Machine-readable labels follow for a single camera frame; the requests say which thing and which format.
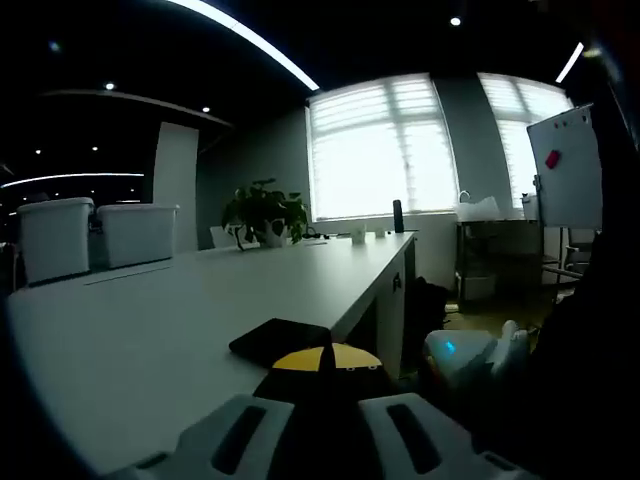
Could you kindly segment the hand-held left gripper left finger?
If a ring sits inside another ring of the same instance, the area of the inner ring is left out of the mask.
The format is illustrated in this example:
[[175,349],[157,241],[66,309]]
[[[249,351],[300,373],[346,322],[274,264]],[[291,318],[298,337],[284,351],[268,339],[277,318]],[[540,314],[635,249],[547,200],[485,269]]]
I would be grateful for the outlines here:
[[334,347],[277,360],[251,395],[236,395],[180,434],[175,450],[130,467],[132,479],[305,479],[326,444]]

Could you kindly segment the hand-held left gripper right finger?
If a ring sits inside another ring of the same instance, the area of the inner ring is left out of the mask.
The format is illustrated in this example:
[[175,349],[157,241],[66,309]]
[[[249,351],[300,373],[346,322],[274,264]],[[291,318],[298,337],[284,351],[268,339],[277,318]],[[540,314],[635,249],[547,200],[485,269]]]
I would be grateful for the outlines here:
[[476,452],[471,434],[417,394],[362,400],[359,416],[385,479],[531,479],[491,451]]

